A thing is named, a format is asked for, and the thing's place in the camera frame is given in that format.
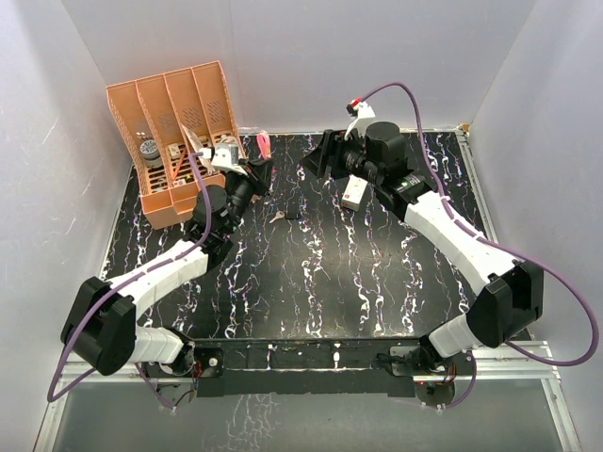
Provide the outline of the silver key with black tag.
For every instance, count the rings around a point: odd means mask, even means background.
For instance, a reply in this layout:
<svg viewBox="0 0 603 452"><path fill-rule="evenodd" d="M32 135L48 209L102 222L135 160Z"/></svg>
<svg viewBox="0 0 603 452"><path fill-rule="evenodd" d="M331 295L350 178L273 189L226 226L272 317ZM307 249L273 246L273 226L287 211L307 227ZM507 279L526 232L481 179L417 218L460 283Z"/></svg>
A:
<svg viewBox="0 0 603 452"><path fill-rule="evenodd" d="M274 215L274 217L269 221L269 224L274 223L277 220L280 219L287 219L287 220L297 220L301 218L301 213L298 211L277 211Z"/></svg>

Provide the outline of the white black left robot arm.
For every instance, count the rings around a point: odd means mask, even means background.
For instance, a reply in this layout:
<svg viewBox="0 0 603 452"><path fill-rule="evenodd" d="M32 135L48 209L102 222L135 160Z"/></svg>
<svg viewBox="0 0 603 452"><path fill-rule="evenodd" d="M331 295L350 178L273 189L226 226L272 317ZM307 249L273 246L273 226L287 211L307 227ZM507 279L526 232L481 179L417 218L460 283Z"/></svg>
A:
<svg viewBox="0 0 603 452"><path fill-rule="evenodd" d="M221 170L221 185L203 184L185 235L134 270L84 281L60 335L65 357L75 353L109 376L127 363L159 363L175 376L194 365L186 336L164 327L141 327L140 317L183 284L219 266L233 247L232 234L255 197L269 194L273 161L243 158L232 142L206 152Z"/></svg>

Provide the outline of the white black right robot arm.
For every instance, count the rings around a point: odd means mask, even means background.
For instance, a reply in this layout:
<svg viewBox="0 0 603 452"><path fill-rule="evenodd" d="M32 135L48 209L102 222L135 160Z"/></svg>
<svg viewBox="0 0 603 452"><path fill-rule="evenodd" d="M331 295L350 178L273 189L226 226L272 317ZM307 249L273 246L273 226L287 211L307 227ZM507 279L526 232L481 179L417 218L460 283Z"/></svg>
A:
<svg viewBox="0 0 603 452"><path fill-rule="evenodd" d="M337 143L336 165L371 183L380 203L443 253L475 294L466 313L423 335L405 362L439 374L458 353L498 347L541 317L544 271L481 243L479 232L449 206L436 175L412 161L396 124L353 122Z"/></svg>

